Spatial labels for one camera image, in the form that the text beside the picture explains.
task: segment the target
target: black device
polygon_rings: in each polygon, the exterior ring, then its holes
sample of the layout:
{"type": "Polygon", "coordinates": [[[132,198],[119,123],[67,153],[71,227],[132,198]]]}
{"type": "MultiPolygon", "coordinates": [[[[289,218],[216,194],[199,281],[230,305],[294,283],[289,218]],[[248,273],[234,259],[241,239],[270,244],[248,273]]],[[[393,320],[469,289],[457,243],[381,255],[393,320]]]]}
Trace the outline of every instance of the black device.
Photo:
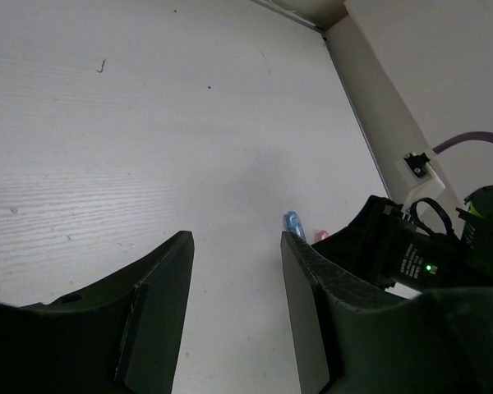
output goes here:
{"type": "Polygon", "coordinates": [[[170,393],[193,254],[181,231],[52,304],[0,304],[0,392],[170,393]]]}
{"type": "Polygon", "coordinates": [[[302,394],[493,392],[493,186],[467,201],[460,239],[433,200],[445,234],[375,196],[314,245],[283,233],[302,394]]]}

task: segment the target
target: wire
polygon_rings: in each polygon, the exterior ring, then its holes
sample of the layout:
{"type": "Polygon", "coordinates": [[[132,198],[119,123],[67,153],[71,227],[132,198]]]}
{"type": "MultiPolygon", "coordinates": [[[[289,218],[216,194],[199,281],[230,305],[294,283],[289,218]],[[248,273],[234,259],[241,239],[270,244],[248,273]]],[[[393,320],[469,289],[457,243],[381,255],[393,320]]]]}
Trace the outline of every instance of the wire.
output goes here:
{"type": "Polygon", "coordinates": [[[454,233],[453,230],[453,223],[451,222],[451,218],[449,215],[444,211],[444,209],[441,207],[440,204],[438,204],[436,201],[433,199],[430,199],[429,197],[424,197],[423,199],[418,199],[414,203],[412,203],[411,207],[409,208],[409,214],[411,215],[411,219],[416,224],[419,226],[423,231],[425,231],[429,236],[433,237],[436,235],[436,233],[431,230],[420,218],[418,217],[418,211],[417,211],[417,206],[418,203],[426,203],[429,205],[431,208],[434,209],[436,214],[442,219],[442,222],[444,223],[445,227],[445,232],[446,234],[452,238],[453,241],[458,241],[458,237],[454,233]]]}
{"type": "Polygon", "coordinates": [[[433,148],[433,151],[435,151],[436,154],[440,154],[452,146],[465,141],[484,141],[493,144],[493,133],[490,131],[469,131],[468,133],[462,133],[438,144],[433,148]]]}

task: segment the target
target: table surface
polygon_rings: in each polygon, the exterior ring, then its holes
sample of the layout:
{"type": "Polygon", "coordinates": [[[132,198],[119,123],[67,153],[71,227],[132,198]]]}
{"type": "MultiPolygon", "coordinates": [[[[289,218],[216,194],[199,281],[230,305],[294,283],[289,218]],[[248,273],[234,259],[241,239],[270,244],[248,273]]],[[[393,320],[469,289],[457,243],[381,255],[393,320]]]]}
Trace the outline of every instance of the table surface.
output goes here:
{"type": "Polygon", "coordinates": [[[174,393],[299,393],[282,216],[312,238],[370,194],[316,32],[246,0],[0,1],[0,301],[48,303],[193,231],[174,393]]]}

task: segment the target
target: cable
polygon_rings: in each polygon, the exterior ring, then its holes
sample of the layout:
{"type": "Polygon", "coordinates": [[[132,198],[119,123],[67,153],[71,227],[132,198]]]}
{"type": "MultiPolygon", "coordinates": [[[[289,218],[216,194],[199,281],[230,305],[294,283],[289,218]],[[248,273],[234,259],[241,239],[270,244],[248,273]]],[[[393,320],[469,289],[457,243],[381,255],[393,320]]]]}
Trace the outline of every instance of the cable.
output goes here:
{"type": "Polygon", "coordinates": [[[433,148],[433,151],[436,154],[440,154],[452,146],[465,141],[484,141],[493,144],[493,133],[490,131],[469,131],[468,133],[462,133],[438,144],[433,148]]]}
{"type": "Polygon", "coordinates": [[[449,215],[444,211],[444,209],[438,204],[436,201],[433,199],[430,199],[429,197],[424,197],[423,199],[418,199],[414,203],[412,203],[411,207],[409,208],[409,214],[411,215],[412,222],[419,226],[423,231],[425,231],[429,236],[433,237],[436,235],[436,233],[431,230],[420,218],[418,217],[418,211],[417,211],[417,206],[418,203],[426,203],[429,205],[431,208],[433,208],[436,212],[436,214],[442,219],[442,222],[444,223],[445,227],[445,232],[451,238],[453,241],[458,241],[458,237],[454,233],[453,230],[453,223],[451,222],[451,218],[449,215]]]}

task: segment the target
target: small blue object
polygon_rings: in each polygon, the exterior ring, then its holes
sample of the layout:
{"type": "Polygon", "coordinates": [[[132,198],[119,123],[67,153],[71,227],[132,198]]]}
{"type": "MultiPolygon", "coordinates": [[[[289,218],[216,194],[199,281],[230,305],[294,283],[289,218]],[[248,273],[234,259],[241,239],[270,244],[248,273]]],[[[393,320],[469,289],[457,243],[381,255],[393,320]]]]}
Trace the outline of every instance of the small blue object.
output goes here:
{"type": "Polygon", "coordinates": [[[288,211],[283,215],[283,227],[285,231],[293,232],[306,242],[302,221],[299,220],[299,216],[294,211],[288,211]]]}

